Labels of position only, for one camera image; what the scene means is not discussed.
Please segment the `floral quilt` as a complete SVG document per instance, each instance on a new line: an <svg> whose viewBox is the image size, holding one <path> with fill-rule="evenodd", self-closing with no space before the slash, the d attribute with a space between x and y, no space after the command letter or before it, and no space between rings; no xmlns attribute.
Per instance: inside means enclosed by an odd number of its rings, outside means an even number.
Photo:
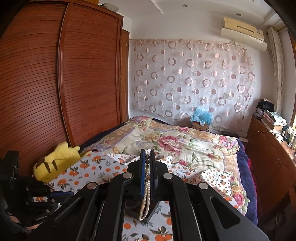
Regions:
<svg viewBox="0 0 296 241"><path fill-rule="evenodd" d="M156 159L166 163L168 170L185 182L201 180L216 186L222 194L232 197L243 215L248 211L247 197L239 173L238 139L184 126L160 123L147 116L136 116L117 130L84 148L112 154L139 156L140 151L154 150Z"/></svg>

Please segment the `yellow plush toy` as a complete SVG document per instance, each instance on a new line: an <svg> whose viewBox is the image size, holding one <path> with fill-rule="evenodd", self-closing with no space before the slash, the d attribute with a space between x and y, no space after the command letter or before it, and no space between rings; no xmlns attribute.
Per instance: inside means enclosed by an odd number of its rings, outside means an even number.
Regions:
<svg viewBox="0 0 296 241"><path fill-rule="evenodd" d="M62 172L80 161L92 151L87 151L82 156L79 154L80 147L69 147L67 142L58 144L53 152L40 157L33 166L33 177L37 181L49 183Z"/></svg>

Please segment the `orange print bed sheet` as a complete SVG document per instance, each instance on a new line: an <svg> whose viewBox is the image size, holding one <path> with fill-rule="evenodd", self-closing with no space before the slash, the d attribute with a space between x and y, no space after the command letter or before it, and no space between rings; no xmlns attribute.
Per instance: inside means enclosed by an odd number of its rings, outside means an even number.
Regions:
<svg viewBox="0 0 296 241"><path fill-rule="evenodd" d="M31 240L121 240L126 203L168 201L174 240L234 240L242 215L207 183L185 183L144 151L111 182L88 183L31 234Z"/></svg>

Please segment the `small cardboard box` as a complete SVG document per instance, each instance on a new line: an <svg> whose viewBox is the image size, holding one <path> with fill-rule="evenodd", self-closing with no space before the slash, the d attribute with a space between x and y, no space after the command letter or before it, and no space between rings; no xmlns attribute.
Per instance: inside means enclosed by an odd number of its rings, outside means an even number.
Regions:
<svg viewBox="0 0 296 241"><path fill-rule="evenodd" d="M205 131L207 132L209 130L209 124L207 123L202 123L198 121L193 121L192 122L192 128L199 130L199 131Z"/></svg>

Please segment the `dark blue blanket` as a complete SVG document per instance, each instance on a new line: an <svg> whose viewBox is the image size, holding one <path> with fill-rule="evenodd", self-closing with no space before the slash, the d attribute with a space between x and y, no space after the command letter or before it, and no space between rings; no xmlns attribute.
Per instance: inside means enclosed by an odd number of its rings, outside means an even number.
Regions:
<svg viewBox="0 0 296 241"><path fill-rule="evenodd" d="M237 162L240 172L240 179L244 190L246 191L247 198L250 200L246 212L246 217L255 225L258 225L258 212L257 212L257 193L254 179L250 170L250 159L245 152L243 143L237 139L239 150L237 152Z"/></svg>

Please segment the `circle pattern sheer curtain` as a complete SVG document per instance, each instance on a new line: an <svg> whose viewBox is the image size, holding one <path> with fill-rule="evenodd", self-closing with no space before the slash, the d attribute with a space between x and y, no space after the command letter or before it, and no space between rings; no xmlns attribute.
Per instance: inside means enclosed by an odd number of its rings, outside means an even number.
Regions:
<svg viewBox="0 0 296 241"><path fill-rule="evenodd" d="M188 121L204 111L216 127L242 130L255 84L245 48L166 39L135 39L130 48L135 110L166 122Z"/></svg>

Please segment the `long wooden sideboard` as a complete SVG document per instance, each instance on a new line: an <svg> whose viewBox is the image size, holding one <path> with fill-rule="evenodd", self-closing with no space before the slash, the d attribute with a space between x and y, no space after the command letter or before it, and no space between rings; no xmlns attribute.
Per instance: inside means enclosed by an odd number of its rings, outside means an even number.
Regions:
<svg viewBox="0 0 296 241"><path fill-rule="evenodd" d="M258 216L275 213L288 191L295 185L295 164L263 122L252 117L247 132L247 156L251 161Z"/></svg>

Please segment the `stack of folded clothes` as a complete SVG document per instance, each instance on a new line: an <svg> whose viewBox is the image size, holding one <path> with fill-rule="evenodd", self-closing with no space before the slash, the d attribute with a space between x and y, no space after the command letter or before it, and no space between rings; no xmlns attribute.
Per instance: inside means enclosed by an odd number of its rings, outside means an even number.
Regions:
<svg viewBox="0 0 296 241"><path fill-rule="evenodd" d="M257 103L254 116L272 133L282 133L287 125L286 119L274 111L274 104L265 98Z"/></svg>

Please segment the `wooden wardrobe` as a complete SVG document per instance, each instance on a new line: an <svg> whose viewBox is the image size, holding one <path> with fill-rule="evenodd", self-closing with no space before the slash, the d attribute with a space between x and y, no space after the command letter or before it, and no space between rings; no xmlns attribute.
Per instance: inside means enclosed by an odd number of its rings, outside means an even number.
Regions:
<svg viewBox="0 0 296 241"><path fill-rule="evenodd" d="M1 156L21 176L123 122L123 16L87 1L1 1Z"/></svg>

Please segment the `wall air conditioner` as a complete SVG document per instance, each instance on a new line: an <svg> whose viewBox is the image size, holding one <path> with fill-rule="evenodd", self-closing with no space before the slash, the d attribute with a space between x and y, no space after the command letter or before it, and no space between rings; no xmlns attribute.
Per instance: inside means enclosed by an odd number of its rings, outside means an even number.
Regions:
<svg viewBox="0 0 296 241"><path fill-rule="evenodd" d="M263 31L245 22L232 18L223 18L221 37L265 52L268 44L264 40Z"/></svg>

